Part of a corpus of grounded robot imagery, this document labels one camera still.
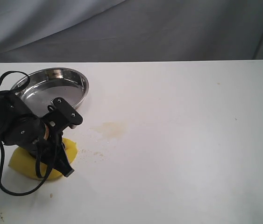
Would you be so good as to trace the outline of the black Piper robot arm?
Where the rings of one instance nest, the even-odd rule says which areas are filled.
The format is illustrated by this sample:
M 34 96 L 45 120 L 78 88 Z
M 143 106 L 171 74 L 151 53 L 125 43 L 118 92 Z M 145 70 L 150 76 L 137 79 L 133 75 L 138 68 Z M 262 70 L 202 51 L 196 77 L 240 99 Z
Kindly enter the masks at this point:
M 36 176 L 40 164 L 68 177 L 73 168 L 66 156 L 62 141 L 63 130 L 79 125 L 82 118 L 63 98 L 55 98 L 48 106 L 48 113 L 35 115 L 14 93 L 0 91 L 0 140 L 6 146 L 17 145 L 35 160 Z

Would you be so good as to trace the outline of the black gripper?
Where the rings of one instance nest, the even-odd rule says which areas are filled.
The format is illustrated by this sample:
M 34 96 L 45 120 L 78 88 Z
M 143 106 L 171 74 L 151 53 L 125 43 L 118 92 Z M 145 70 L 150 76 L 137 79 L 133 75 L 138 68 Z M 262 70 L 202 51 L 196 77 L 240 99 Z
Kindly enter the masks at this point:
M 74 172 L 74 169 L 71 167 L 65 153 L 62 140 L 63 130 L 44 126 L 38 134 L 39 135 L 28 144 L 30 154 L 34 157 L 39 155 L 40 161 L 45 164 L 53 161 L 54 169 L 64 177 L 69 177 Z

